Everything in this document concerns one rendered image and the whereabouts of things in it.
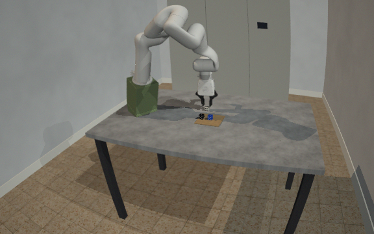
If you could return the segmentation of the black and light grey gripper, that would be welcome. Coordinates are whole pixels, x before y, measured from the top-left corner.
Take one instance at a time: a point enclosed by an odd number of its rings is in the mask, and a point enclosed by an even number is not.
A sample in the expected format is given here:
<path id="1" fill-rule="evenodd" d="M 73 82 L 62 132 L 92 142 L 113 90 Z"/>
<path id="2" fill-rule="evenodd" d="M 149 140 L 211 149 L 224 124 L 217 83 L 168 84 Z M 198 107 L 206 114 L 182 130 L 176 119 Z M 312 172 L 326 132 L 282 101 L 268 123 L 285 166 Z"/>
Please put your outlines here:
<path id="1" fill-rule="evenodd" d="M 209 107 L 211 107 L 212 100 L 218 96 L 217 92 L 215 91 L 214 79 L 202 80 L 199 78 L 197 84 L 197 92 L 195 93 L 195 95 L 201 99 L 202 106 L 204 106 L 205 104 L 204 96 L 209 96 Z"/>

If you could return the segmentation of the tan mat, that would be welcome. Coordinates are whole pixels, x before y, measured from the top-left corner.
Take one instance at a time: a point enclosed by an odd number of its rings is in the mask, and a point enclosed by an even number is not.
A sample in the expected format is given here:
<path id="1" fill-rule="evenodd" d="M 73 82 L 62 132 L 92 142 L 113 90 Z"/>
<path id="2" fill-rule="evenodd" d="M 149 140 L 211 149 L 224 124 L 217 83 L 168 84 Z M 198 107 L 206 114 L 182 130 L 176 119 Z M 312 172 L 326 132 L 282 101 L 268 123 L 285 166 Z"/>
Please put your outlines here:
<path id="1" fill-rule="evenodd" d="M 208 120 L 208 115 L 209 114 L 205 114 L 205 118 L 203 120 L 202 119 L 197 119 L 194 124 L 209 125 L 209 126 L 219 127 L 219 125 L 221 124 L 221 122 L 225 118 L 225 116 L 213 114 L 213 119 L 212 120 Z"/>

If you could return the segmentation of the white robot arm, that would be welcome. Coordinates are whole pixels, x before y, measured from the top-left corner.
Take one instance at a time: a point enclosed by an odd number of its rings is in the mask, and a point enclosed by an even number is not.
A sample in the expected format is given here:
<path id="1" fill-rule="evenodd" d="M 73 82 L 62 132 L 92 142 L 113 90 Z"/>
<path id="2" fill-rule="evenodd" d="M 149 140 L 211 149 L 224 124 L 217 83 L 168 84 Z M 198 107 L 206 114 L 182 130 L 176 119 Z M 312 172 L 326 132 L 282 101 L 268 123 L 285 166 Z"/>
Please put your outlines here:
<path id="1" fill-rule="evenodd" d="M 205 28 L 200 23 L 190 25 L 187 31 L 182 29 L 187 19 L 188 10 L 184 6 L 167 6 L 151 20 L 144 32 L 135 36 L 135 72 L 131 71 L 134 84 L 148 85 L 152 83 L 149 47 L 160 45 L 169 37 L 184 47 L 192 49 L 194 53 L 202 55 L 203 57 L 194 60 L 193 69 L 197 72 L 204 71 L 197 75 L 200 79 L 212 79 L 212 72 L 218 71 L 219 68 L 217 53 L 208 46 Z"/>

